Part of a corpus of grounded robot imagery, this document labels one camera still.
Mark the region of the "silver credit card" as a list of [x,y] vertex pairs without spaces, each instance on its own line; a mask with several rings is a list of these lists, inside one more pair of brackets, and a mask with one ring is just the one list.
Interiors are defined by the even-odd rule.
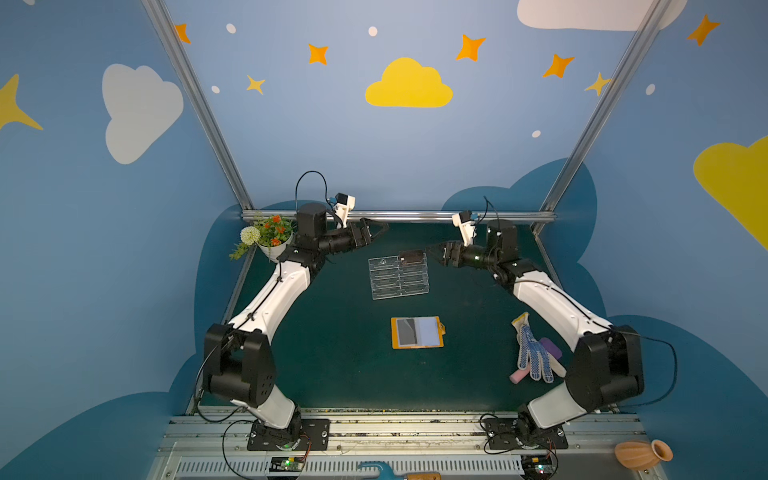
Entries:
[[396,327],[397,347],[413,347],[418,344],[418,329],[414,318],[398,318]]
[[402,266],[422,265],[426,263],[426,253],[424,250],[401,251],[398,259]]

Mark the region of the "clear plastic organizer tray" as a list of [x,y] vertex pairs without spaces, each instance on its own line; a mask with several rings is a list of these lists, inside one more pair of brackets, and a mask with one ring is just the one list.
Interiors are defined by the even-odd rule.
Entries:
[[428,263],[402,266],[398,255],[371,258],[368,270],[372,299],[424,295],[430,291]]

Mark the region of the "yellow leather card holder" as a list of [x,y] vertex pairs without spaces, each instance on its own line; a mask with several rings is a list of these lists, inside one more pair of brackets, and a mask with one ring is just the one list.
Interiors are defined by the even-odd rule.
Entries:
[[[398,348],[395,320],[398,318],[414,318],[418,329],[418,344],[413,347]],[[446,333],[444,325],[438,316],[432,317],[394,317],[391,319],[392,348],[395,350],[407,349],[430,349],[442,348],[444,346],[444,335]]]

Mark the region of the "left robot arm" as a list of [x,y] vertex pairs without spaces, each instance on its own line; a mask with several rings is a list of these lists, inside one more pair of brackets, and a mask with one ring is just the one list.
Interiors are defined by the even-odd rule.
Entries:
[[276,386],[272,341],[281,321],[327,256],[368,246],[389,230],[387,223],[367,218],[330,230],[327,209],[317,203],[300,206],[296,220],[294,240],[278,256],[270,280],[240,314],[206,332],[200,372],[204,392],[247,409],[280,444],[297,441],[301,433],[299,407]]

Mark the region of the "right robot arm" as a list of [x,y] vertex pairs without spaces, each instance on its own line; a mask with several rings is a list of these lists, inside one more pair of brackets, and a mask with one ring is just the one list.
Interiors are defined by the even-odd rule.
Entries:
[[489,272],[494,281],[533,309],[572,352],[563,382],[522,405],[517,430],[533,436],[609,404],[644,392],[641,339],[629,326],[594,315],[562,290],[531,260],[520,255],[516,226],[486,225],[486,243],[474,244],[476,222],[455,215],[461,237],[428,248],[443,266]]

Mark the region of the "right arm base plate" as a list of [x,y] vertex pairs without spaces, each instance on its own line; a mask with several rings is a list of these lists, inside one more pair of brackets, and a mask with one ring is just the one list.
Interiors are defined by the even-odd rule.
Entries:
[[565,432],[561,427],[549,429],[531,437],[525,437],[517,427],[517,419],[482,415],[479,426],[485,434],[483,449],[489,454],[499,454],[513,450],[565,450],[569,447]]

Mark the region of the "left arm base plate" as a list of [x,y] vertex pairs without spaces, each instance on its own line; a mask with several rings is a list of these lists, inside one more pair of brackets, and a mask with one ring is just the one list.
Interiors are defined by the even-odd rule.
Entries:
[[256,420],[247,441],[248,451],[325,451],[330,437],[328,419],[300,419],[286,429],[266,426]]

